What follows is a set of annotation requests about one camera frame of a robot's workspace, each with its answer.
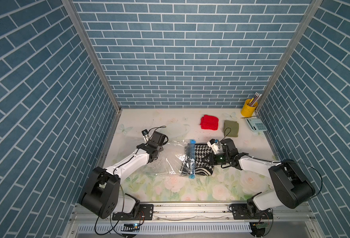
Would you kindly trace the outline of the clear plastic vacuum bag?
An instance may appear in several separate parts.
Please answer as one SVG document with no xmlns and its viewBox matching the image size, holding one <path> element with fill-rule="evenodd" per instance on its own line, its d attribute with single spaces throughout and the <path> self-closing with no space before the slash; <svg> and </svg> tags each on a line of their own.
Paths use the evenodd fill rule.
<svg viewBox="0 0 350 238">
<path fill-rule="evenodd" d="M 191 144 L 191 171 L 190 175 L 181 175 L 181 167 L 185 159 L 185 147 Z M 148 164 L 143 168 L 143 172 L 148 175 L 156 175 L 163 177 L 188 177 L 194 179 L 196 176 L 194 169 L 195 159 L 195 144 L 194 140 L 190 141 L 170 141 L 164 146 L 157 160 Z"/>
</svg>

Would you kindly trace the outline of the green knitted scarf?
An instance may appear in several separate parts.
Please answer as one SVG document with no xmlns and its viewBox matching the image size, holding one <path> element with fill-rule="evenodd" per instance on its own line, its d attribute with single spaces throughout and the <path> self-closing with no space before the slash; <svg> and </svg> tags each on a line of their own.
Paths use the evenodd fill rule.
<svg viewBox="0 0 350 238">
<path fill-rule="evenodd" d="M 224 121 L 224 136 L 225 137 L 238 137 L 239 123 L 236 121 Z"/>
</svg>

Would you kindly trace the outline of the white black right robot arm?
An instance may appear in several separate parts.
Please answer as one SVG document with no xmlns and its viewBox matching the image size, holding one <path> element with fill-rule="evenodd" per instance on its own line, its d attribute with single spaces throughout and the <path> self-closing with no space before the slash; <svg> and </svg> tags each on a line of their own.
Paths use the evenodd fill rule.
<svg viewBox="0 0 350 238">
<path fill-rule="evenodd" d="M 314 186 L 293 160 L 267 161 L 240 153 L 229 138 L 221 141 L 212 139 L 207 145 L 212 150 L 212 155 L 208 157 L 210 165 L 226 165 L 271 180 L 272 190 L 260 192 L 247 200 L 244 212 L 249 218 L 256 219 L 262 213 L 282 205 L 294 209 L 316 196 Z"/>
</svg>

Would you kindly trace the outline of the red knitted scarf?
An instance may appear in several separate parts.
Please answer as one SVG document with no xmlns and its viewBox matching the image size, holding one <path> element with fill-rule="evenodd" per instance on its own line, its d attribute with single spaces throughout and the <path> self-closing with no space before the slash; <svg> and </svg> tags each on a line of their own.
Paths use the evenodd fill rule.
<svg viewBox="0 0 350 238">
<path fill-rule="evenodd" d="M 201 118 L 200 127 L 202 130 L 217 131 L 219 128 L 219 119 L 215 116 L 204 115 Z"/>
</svg>

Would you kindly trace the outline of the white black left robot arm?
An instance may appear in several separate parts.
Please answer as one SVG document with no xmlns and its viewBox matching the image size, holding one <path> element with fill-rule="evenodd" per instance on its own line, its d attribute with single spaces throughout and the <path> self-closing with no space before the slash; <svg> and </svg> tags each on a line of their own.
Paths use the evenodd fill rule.
<svg viewBox="0 0 350 238">
<path fill-rule="evenodd" d="M 122 191 L 122 183 L 136 170 L 156 160 L 169 141 L 160 132 L 146 136 L 146 142 L 120 162 L 107 168 L 94 168 L 85 183 L 80 196 L 80 204 L 99 218 L 110 215 L 114 220 L 133 220 L 138 217 L 140 200 Z"/>
</svg>

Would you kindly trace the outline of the black white houndstooth scarf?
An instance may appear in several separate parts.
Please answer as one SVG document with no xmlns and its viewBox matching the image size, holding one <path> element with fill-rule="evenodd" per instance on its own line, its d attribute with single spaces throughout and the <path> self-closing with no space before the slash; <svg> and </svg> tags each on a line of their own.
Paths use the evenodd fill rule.
<svg viewBox="0 0 350 238">
<path fill-rule="evenodd" d="M 212 156 L 213 151 L 206 143 L 195 144 L 195 159 L 194 169 L 196 175 L 211 176 L 214 171 L 214 166 L 209 164 L 209 157 Z M 181 175 L 190 175 L 191 171 L 191 144 L 185 147 L 185 159 L 181 167 Z"/>
</svg>

